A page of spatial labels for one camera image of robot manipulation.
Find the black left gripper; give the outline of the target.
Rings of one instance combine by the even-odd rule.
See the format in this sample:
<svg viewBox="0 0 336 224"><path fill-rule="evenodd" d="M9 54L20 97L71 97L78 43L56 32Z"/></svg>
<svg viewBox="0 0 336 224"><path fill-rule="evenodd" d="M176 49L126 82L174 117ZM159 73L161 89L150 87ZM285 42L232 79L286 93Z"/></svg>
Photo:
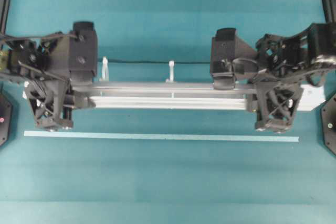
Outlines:
<svg viewBox="0 0 336 224"><path fill-rule="evenodd" d="M47 130L73 127L72 110L94 108L86 93L71 84L86 86L97 76L98 38L93 22L75 22L74 34L52 34L37 46L27 41L23 49L25 88L36 126Z"/></svg>

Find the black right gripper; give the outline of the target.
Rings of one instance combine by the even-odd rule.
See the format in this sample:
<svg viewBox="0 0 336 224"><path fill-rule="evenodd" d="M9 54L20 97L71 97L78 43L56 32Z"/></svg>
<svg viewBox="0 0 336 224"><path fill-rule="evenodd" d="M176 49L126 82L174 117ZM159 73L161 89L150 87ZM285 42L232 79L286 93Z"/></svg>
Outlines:
<svg viewBox="0 0 336 224"><path fill-rule="evenodd" d="M212 38L210 74L217 90L232 90L236 81L256 74L256 50L240 39L235 28L217 30ZM255 129L289 130L303 95L300 82L254 80L256 94L246 94L246 110L257 113Z"/></svg>

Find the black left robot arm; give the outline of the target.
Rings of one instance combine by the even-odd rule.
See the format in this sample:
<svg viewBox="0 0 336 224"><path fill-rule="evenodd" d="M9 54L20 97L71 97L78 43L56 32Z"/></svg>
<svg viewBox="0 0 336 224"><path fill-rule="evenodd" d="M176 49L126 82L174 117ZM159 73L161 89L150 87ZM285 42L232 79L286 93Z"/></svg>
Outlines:
<svg viewBox="0 0 336 224"><path fill-rule="evenodd" d="M97 75L98 37L93 22L75 22L66 34L1 35L1 80L27 83L26 99L38 128L71 129L72 112L95 107L81 87Z"/></svg>

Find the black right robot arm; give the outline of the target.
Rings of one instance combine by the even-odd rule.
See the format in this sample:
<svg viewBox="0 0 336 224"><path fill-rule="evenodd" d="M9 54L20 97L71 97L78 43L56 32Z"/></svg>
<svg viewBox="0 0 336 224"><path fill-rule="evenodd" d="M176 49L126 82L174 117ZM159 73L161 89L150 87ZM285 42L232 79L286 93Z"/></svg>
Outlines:
<svg viewBox="0 0 336 224"><path fill-rule="evenodd" d="M313 23L290 36L266 34L250 47L234 28L212 38L211 83L99 82L75 86L72 105L86 108L233 110L256 113L255 128L285 132L305 87L321 87L335 69L335 23Z"/></svg>

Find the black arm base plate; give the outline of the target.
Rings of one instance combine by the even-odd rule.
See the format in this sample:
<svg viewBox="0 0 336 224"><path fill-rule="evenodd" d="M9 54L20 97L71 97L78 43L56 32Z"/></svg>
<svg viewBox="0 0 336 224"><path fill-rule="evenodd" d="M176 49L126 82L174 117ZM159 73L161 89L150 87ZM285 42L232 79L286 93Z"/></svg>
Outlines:
<svg viewBox="0 0 336 224"><path fill-rule="evenodd" d="M323 141L326 148L335 155L335 94L321 108Z"/></svg>

